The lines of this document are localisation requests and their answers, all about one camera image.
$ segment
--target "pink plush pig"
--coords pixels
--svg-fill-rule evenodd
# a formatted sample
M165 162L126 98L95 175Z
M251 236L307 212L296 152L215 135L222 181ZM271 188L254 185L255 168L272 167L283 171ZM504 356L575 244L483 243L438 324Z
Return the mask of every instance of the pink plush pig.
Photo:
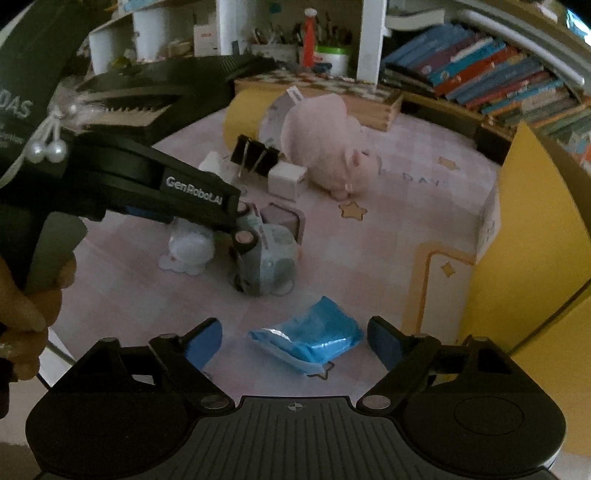
M283 124L281 149L339 201L366 192L378 177L377 156L339 95L308 98L293 107Z

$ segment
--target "finger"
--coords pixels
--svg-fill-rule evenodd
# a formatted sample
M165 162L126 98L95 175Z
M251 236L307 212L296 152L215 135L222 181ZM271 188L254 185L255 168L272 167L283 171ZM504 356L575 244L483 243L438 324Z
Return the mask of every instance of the finger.
M28 297L45 318L46 327L53 325L61 310L61 290L52 288L51 290L31 294Z
M8 330L0 336L0 357L12 360L20 356L35 357L45 350L48 331L17 332Z
M39 373L40 361L38 358L26 363L26 364L15 364L12 367L12 374L17 380L27 381L35 378Z
M0 258L0 322L22 332L42 332L46 321L33 302L17 288L6 262Z
M76 279L76 257L72 258L63 266L60 274L57 276L57 285L60 288L70 288Z

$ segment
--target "blue package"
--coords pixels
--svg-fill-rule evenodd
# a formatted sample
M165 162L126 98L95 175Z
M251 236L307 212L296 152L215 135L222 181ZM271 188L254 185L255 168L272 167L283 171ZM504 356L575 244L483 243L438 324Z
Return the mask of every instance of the blue package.
M363 340L357 322L327 297L305 314L248 335L265 350L307 375L323 374L324 365Z

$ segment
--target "white cube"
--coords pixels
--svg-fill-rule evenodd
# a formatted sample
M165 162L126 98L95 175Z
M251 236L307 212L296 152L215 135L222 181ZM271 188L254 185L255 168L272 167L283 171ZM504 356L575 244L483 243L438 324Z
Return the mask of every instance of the white cube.
M269 193L295 202L308 188L307 173L305 167L280 161L269 172Z

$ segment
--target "fingernail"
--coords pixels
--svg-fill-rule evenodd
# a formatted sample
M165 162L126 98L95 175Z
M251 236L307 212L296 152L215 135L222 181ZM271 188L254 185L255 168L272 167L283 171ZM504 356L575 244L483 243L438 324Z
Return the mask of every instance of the fingernail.
M70 288L76 279L76 271L71 270L69 268L65 268L60 272L60 275L57 277L57 284L58 286L64 290L65 288Z
M14 347L10 343L0 343L0 357L8 358L14 352Z
M30 312L27 320L34 332L42 332L47 327L47 321L43 315L37 311L37 309Z
M22 303L18 306L19 311L22 312L22 321L25 322L23 331L33 330L34 332L42 332L47 326L47 322L43 315L30 302L29 299L23 297Z
M39 365L38 363L15 364L12 371L19 380L28 381L39 373Z

